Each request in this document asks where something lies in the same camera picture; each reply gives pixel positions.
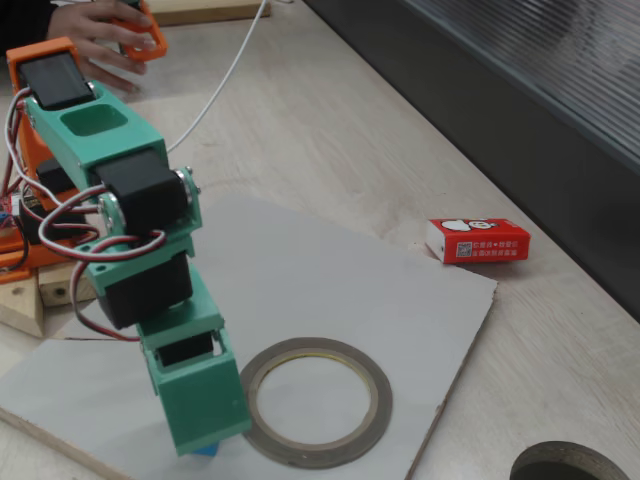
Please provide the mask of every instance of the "green robotic arm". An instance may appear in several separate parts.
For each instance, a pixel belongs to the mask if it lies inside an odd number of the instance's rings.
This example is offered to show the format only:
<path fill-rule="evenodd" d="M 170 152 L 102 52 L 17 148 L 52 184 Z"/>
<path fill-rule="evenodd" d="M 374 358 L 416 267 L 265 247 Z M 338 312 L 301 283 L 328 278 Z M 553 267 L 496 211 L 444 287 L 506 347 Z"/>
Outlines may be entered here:
<path fill-rule="evenodd" d="M 162 246 L 144 255 L 88 262 L 87 276 L 113 326 L 136 325 L 178 455 L 248 430 L 224 319 L 188 261 L 195 253 L 191 234 L 202 224 L 191 170 L 172 170 L 162 136 L 100 84 L 86 82 L 70 53 L 32 58 L 17 68 L 20 88 L 30 89 L 26 116 L 59 168 L 78 190 L 100 186 L 103 193 L 92 201 L 107 238 L 140 239 L 104 254 L 117 258 L 152 232 L 164 232 Z M 53 221 L 40 225 L 47 246 Z M 75 252 L 91 253 L 104 240 Z"/>

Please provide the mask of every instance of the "green 3d-printed part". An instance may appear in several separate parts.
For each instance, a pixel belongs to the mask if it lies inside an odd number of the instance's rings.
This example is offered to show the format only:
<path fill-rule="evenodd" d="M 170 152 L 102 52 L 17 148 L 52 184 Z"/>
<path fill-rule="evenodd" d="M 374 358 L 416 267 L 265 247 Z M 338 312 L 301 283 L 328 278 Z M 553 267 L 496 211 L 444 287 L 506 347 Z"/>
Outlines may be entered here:
<path fill-rule="evenodd" d="M 91 168 L 128 152 L 153 147 L 167 163 L 164 139 L 146 120 L 124 105 L 100 83 L 96 99 L 63 110 L 43 110 L 27 99 L 27 115 L 55 153 L 76 188 L 91 186 Z"/>
<path fill-rule="evenodd" d="M 193 297 L 138 325 L 154 390 L 160 396 L 178 455 L 247 431 L 251 419 L 233 350 L 218 307 L 191 267 Z M 202 333 L 213 352 L 163 366 L 158 349 Z"/>
<path fill-rule="evenodd" d="M 148 147 L 156 149 L 168 167 L 160 134 L 99 83 L 93 90 L 96 100 L 58 111 L 41 109 L 33 98 L 26 101 L 30 121 L 74 185 L 80 190 L 91 186 L 95 183 L 95 166 Z M 163 264 L 176 254 L 186 252 L 193 257 L 191 233 L 202 226 L 198 189 L 188 169 L 177 171 L 177 175 L 189 199 L 185 215 L 165 230 L 167 242 L 158 250 L 125 262 L 90 264 L 87 276 L 98 295 L 103 296 L 110 285 Z M 102 195 L 98 203 L 109 236 L 122 235 L 124 219 L 115 196 Z M 82 245 L 78 250 L 88 251 L 94 244 Z M 107 252 L 129 248 L 117 245 Z M 251 427 L 223 317 L 193 267 L 190 278 L 191 298 L 137 324 L 151 382 L 164 407 L 179 455 Z M 202 345 L 194 344 L 194 337 L 204 337 L 207 348 L 194 347 L 195 351 L 190 351 L 189 346 Z M 212 342 L 215 346 L 210 351 Z M 185 344 L 186 351 L 181 350 Z M 176 346 L 179 354 L 173 353 L 172 360 L 167 360 L 169 357 L 163 353 Z"/>

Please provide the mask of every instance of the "dark wall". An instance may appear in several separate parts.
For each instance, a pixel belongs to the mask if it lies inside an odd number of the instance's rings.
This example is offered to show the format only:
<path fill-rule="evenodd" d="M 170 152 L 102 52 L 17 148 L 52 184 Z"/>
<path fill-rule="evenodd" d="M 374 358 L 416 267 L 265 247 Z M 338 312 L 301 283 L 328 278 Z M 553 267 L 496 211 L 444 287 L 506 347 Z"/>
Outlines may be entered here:
<path fill-rule="evenodd" d="M 305 1 L 640 321 L 640 176 L 404 3 Z"/>

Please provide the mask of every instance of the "hand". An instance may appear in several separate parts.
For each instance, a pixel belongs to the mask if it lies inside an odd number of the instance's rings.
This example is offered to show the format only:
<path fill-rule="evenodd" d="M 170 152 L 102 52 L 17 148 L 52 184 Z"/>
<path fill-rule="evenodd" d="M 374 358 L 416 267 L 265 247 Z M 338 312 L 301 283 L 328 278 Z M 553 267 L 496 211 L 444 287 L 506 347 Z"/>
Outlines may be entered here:
<path fill-rule="evenodd" d="M 95 40 L 109 40 L 143 50 L 152 50 L 155 43 L 144 34 L 107 23 L 111 19 L 135 23 L 145 28 L 151 25 L 144 14 L 119 0 L 81 3 L 59 7 L 53 12 L 47 38 L 69 37 L 78 49 L 81 58 L 80 70 L 85 75 L 120 90 L 132 92 L 136 90 L 133 83 L 107 72 L 91 60 L 138 75 L 144 75 L 147 66 L 108 47 L 98 45 Z"/>

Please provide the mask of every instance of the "small box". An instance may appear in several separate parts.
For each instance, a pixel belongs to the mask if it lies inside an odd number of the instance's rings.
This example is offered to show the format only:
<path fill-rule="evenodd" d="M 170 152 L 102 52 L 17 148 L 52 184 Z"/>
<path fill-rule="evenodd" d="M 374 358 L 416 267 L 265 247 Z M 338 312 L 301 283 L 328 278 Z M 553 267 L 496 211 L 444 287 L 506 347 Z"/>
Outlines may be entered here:
<path fill-rule="evenodd" d="M 505 219 L 437 219 L 427 224 L 427 246 L 442 263 L 526 260 L 531 235 Z"/>

